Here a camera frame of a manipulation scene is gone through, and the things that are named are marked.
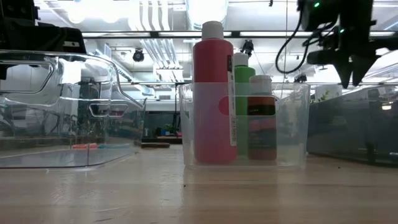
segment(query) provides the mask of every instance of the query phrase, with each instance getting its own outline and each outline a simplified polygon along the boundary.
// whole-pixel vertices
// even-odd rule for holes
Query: green paint bottle
[[[254,68],[249,67],[249,56],[244,53],[234,54],[236,116],[238,134],[238,155],[248,154],[248,96],[250,95],[249,79],[256,75]]]

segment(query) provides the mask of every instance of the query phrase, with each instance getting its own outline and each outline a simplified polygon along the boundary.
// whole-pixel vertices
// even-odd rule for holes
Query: small bottle
[[[272,96],[271,82],[269,75],[256,75],[250,78],[249,159],[274,161],[277,158],[275,97]]]
[[[195,159],[205,164],[237,155],[233,45],[223,31],[220,22],[204,23],[202,41],[193,47],[193,145]]]
[[[244,53],[234,54],[235,90],[236,90],[236,130],[238,133],[238,155],[248,154],[248,96],[249,79],[256,75],[256,70],[249,67],[249,56]]]

